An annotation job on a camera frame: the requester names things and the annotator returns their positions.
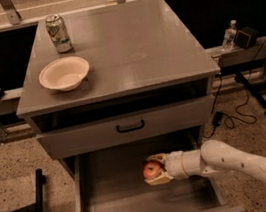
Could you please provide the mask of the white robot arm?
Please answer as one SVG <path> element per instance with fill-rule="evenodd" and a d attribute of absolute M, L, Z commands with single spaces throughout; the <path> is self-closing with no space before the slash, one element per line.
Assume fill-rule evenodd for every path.
<path fill-rule="evenodd" d="M 203 143 L 200 149 L 149 156 L 142 175 L 147 184 L 155 186 L 196 175 L 212 178 L 229 170 L 240 171 L 266 184 L 266 157 L 214 139 Z"/>

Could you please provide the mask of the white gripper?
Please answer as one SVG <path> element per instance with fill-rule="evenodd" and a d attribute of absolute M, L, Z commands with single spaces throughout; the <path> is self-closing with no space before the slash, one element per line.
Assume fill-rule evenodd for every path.
<path fill-rule="evenodd" d="M 183 153 L 181 151 L 176 151 L 171 152 L 170 154 L 158 153 L 147 157 L 147 161 L 158 162 L 165 167 L 165 170 L 159 169 L 154 174 L 145 174 L 144 181 L 151 186 L 155 186 L 167 184 L 172 181 L 172 179 L 179 181 L 187 178 L 187 174 L 182 165 L 182 155 Z"/>

